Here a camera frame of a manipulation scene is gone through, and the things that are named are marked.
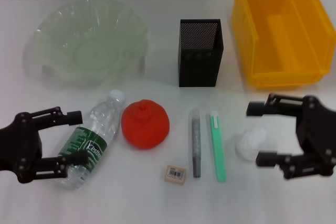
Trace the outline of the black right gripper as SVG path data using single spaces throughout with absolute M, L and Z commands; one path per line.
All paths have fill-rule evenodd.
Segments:
M 284 179 L 331 176 L 335 167 L 335 110 L 311 95 L 293 97 L 270 93 L 266 102 L 249 102 L 246 116 L 298 116 L 296 135 L 302 155 L 259 152 L 258 167 L 279 166 Z

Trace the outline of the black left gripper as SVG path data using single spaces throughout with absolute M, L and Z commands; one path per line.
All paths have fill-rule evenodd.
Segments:
M 42 157 L 38 131 L 54 126 L 82 124 L 81 111 L 63 114 L 59 106 L 37 112 L 21 112 L 1 129 L 1 171 L 14 173 L 21 184 L 39 179 L 66 178 L 68 166 L 85 165 L 88 152 Z

